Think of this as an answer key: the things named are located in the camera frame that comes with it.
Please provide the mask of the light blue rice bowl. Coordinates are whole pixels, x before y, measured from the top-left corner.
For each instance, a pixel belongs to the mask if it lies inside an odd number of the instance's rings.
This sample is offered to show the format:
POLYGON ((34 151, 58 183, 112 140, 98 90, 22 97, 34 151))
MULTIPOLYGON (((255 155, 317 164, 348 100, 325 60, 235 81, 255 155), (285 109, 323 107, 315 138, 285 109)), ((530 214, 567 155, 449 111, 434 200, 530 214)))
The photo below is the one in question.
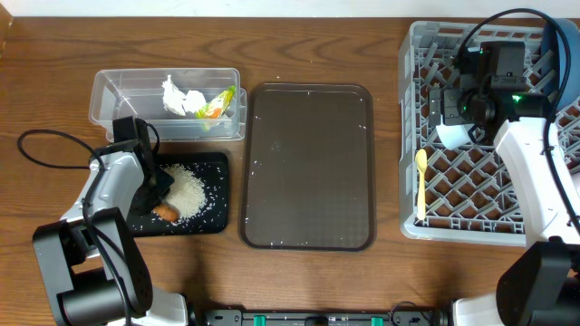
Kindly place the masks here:
POLYGON ((472 124, 447 126, 440 124, 436 127, 440 142, 446 149, 457 149, 471 142, 468 131, 472 124))

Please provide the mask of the orange carrot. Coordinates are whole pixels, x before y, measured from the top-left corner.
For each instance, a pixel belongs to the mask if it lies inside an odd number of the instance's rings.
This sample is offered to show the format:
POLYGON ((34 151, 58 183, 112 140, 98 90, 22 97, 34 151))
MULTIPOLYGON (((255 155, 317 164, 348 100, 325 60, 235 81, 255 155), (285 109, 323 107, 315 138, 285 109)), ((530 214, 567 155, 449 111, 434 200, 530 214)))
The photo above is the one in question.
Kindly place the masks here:
POLYGON ((175 223, 179 220, 179 211, 171 205, 161 203, 152 212, 162 220, 175 223))

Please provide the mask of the pale yellow plastic spoon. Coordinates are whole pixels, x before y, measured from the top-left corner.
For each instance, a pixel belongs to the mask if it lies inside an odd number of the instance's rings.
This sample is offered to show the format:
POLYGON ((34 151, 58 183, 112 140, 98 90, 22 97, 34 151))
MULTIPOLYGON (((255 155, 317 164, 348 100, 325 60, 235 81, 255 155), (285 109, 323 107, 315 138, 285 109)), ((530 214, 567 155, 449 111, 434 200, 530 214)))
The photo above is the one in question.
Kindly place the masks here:
POLYGON ((425 149, 419 149, 416 152, 415 163, 419 176, 418 194, 417 194, 417 218, 420 221, 424 221, 426 218, 425 174, 428 167, 427 152, 425 149))

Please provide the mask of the white tissue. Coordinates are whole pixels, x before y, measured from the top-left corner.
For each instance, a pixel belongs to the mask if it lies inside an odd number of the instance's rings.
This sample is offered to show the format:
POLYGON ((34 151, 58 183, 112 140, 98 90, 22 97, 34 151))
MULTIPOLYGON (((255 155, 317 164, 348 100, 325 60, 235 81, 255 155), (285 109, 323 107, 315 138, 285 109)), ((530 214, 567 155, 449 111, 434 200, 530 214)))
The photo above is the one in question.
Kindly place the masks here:
POLYGON ((178 116, 185 117, 188 113, 194 114, 207 104, 205 96, 200 91, 184 93, 173 83, 170 75, 161 86, 164 109, 178 116))

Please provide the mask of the yellow green snack wrapper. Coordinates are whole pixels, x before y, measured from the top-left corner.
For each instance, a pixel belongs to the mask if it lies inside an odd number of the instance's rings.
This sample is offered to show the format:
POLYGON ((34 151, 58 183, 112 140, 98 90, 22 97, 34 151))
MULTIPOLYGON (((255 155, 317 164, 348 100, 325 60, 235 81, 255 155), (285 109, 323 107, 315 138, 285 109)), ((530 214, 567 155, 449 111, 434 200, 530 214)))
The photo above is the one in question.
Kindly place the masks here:
POLYGON ((197 119, 217 119, 221 117, 229 107, 235 93, 235 86, 228 87, 212 101, 208 102, 201 109, 197 110, 195 112, 195 117, 197 119))

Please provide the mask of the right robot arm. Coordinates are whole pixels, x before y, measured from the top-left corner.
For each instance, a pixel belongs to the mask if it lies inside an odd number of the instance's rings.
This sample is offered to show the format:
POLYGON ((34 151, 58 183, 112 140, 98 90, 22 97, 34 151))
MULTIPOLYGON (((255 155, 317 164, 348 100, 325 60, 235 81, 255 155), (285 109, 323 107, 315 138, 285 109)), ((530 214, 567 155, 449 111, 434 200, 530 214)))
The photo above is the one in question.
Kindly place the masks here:
POLYGON ((483 129, 516 193, 527 250, 487 296, 461 299, 454 322, 473 325, 576 325, 579 322, 579 195, 542 94, 460 88, 434 89, 430 123, 448 149, 472 140, 460 132, 483 129))

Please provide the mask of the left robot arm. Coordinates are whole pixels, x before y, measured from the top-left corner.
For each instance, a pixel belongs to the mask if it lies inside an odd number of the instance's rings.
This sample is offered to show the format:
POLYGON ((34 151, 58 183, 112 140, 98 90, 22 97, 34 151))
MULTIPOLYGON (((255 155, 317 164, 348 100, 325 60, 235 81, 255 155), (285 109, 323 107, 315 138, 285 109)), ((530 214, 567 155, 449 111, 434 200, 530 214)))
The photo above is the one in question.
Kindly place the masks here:
POLYGON ((147 214, 171 177, 151 155, 102 152, 73 206, 33 235, 59 325, 186 325, 185 298, 153 286, 126 218, 147 214))

